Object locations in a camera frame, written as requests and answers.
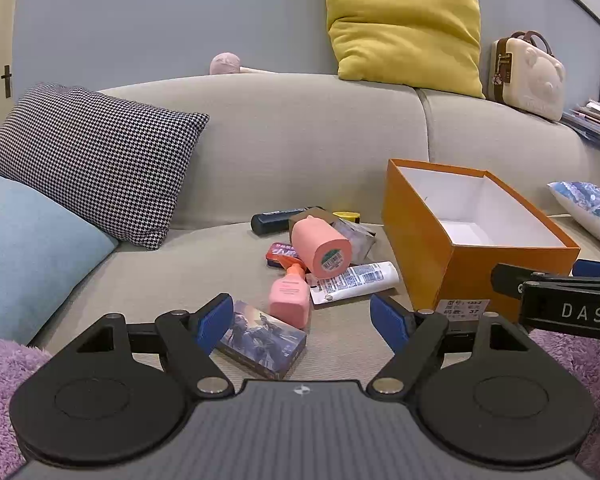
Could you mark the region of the photo card box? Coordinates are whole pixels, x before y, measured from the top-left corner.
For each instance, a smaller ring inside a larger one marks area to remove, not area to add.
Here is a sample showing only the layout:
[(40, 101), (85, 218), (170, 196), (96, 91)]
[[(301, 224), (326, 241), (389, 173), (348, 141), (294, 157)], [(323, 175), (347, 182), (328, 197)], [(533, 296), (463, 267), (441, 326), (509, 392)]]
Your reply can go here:
[(306, 348), (306, 333), (250, 304), (234, 303), (234, 321), (218, 349), (268, 379), (282, 380)]

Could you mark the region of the orange cardboard box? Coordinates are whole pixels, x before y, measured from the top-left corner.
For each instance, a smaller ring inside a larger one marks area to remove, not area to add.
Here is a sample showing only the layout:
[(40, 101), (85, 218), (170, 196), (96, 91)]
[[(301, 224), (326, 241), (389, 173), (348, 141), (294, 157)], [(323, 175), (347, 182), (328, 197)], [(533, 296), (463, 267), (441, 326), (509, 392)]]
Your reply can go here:
[(382, 221), (415, 310), (452, 322), (494, 311), (510, 322), (519, 301), (494, 292), (499, 263), (566, 275), (580, 248), (494, 174), (391, 159)]

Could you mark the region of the pink pump bottle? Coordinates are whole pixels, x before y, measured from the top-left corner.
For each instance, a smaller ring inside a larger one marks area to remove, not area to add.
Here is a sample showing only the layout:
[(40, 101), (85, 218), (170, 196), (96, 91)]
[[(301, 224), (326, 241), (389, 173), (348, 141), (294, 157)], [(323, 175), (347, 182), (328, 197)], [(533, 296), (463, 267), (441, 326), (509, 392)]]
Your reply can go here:
[(310, 314), (310, 288), (301, 264), (288, 266), (286, 274), (274, 282), (268, 295), (268, 313), (298, 330), (306, 328)]

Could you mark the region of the pink cylindrical container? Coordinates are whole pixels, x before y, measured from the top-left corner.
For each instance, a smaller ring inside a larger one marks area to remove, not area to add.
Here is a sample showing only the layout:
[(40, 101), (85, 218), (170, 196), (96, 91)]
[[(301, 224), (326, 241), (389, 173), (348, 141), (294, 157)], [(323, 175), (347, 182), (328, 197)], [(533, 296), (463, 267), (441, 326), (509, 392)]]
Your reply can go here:
[(318, 280), (343, 273), (352, 261), (352, 246), (347, 237), (325, 220), (307, 216), (290, 231), (291, 245), (302, 262)]

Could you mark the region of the yellow tape measure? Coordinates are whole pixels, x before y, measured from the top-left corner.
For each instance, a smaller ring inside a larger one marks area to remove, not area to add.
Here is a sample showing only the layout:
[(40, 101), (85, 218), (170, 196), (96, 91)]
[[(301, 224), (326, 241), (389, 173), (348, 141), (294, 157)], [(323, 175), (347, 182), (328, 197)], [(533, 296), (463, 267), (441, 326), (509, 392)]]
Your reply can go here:
[(361, 222), (361, 215), (355, 211), (334, 211), (332, 214), (341, 220), (347, 220), (354, 223)]

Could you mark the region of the dark blue spray can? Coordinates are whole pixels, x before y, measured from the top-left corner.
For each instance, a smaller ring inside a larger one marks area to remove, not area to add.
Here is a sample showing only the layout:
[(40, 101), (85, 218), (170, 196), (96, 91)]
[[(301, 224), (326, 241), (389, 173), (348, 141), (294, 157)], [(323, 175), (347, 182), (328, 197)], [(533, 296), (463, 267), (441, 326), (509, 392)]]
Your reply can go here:
[(306, 207), (254, 214), (250, 220), (251, 231), (257, 236), (286, 232), (289, 219), (303, 211), (306, 211)]

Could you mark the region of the blue patterned white cushion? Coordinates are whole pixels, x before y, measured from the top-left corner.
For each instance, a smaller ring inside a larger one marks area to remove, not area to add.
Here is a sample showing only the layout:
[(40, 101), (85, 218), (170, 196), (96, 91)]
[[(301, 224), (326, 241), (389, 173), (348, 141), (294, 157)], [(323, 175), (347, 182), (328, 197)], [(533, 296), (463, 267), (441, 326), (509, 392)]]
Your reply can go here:
[(558, 204), (600, 241), (600, 187), (581, 181), (550, 182), (547, 187)]

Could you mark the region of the white tube with barcode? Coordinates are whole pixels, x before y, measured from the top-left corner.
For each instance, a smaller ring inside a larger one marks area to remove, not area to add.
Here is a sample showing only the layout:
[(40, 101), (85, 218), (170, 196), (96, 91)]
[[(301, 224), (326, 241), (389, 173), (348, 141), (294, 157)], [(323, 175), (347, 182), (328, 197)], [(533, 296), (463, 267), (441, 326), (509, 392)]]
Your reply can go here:
[(395, 288), (400, 275), (391, 261), (383, 261), (349, 266), (333, 278), (318, 280), (309, 274), (308, 283), (314, 306), (322, 306)]

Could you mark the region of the clear plastic silver packet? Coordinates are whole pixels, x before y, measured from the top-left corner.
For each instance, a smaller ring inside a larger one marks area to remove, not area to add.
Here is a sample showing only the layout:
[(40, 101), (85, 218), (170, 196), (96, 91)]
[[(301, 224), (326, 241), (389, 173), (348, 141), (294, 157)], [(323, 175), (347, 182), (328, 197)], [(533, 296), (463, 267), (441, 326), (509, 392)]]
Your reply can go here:
[(332, 226), (350, 242), (352, 247), (351, 263), (362, 264), (376, 242), (376, 233), (366, 229), (362, 224), (339, 217)]

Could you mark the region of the red blue flat packet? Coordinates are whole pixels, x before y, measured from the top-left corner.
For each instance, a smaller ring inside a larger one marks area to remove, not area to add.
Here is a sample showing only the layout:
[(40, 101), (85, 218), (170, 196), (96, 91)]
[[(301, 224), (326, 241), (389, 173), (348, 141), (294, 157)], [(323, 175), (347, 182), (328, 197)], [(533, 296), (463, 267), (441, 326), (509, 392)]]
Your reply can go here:
[(302, 260), (294, 250), (294, 246), (281, 242), (273, 243), (268, 248), (265, 260), (268, 266), (272, 266), (272, 268), (288, 269), (294, 264), (304, 267)]

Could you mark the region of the light blue cushion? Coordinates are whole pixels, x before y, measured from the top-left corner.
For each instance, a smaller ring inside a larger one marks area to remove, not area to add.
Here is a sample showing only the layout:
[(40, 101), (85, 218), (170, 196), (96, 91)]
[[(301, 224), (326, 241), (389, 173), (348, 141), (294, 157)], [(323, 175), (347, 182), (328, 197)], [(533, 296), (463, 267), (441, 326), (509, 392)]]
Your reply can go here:
[(28, 344), (118, 241), (0, 177), (0, 339)]

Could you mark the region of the houndstooth black white cushion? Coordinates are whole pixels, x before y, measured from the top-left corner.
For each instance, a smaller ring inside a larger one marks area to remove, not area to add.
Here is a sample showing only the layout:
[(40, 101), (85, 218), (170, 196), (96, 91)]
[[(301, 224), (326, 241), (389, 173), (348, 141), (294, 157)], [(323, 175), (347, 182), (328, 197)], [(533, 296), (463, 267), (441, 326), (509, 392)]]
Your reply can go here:
[(0, 127), (0, 176), (117, 240), (155, 250), (208, 121), (204, 113), (38, 84)]

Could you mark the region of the cream bear mini suitcase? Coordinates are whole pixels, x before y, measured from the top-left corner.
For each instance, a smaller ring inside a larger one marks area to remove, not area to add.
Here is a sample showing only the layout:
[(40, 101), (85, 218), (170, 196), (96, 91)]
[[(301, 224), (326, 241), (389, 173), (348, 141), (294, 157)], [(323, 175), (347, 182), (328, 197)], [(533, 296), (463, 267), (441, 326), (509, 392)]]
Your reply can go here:
[(486, 90), (491, 101), (559, 122), (566, 69), (543, 35), (518, 30), (492, 44)]

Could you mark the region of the yellow cushion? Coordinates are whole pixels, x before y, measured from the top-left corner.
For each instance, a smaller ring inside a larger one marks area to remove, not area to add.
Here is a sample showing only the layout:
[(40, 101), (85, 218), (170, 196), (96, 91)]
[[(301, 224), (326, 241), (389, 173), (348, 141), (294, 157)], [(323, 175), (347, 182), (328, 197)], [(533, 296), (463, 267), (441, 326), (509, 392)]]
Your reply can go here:
[(482, 98), (479, 0), (325, 0), (344, 80)]

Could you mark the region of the pink plush toy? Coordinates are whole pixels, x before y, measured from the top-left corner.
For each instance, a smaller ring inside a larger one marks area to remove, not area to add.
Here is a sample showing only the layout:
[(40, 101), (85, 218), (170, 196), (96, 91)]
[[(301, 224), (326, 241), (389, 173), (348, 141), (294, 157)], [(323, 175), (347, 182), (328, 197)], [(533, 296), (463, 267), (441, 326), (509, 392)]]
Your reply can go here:
[(232, 52), (223, 52), (215, 55), (209, 66), (210, 75), (269, 73), (269, 70), (257, 70), (256, 68), (243, 66), (240, 57)]

